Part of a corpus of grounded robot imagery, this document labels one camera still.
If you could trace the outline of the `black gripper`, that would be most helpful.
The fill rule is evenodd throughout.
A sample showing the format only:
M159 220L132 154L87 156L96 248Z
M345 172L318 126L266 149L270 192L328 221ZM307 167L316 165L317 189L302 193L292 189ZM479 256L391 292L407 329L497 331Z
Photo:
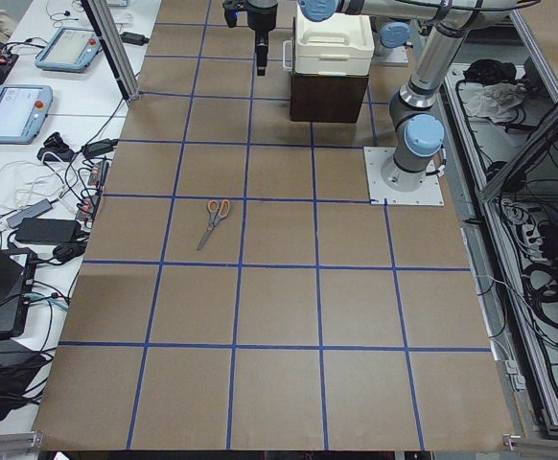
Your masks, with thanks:
M247 7L247 25L255 34L256 75L263 77L267 71L268 33L276 27L276 5L262 8Z

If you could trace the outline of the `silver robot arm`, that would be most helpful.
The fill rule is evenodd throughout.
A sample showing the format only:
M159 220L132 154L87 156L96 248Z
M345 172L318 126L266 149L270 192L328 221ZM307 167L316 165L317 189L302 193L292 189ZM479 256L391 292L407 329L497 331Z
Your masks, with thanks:
M249 0L247 2L247 25L254 32L256 73L266 74L268 34L276 27L277 0Z
M436 102L445 79L465 37L472 29L490 27L514 10L516 1L300 1L304 16L312 22L329 19L336 13L368 15L391 19L418 19L432 25L424 50L404 84L390 103L394 124L401 109L406 114L426 112Z

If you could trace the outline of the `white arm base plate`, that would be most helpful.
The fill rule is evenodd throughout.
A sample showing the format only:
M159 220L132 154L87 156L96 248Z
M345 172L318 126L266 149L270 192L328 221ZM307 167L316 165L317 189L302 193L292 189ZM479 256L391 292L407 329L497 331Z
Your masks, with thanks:
M424 172L404 172L394 163L394 148L364 147L369 202L373 205L441 207L444 199L434 161Z
M389 67L408 67L406 46L402 44L394 48L388 48L383 46L381 42L377 43L371 58L371 64Z

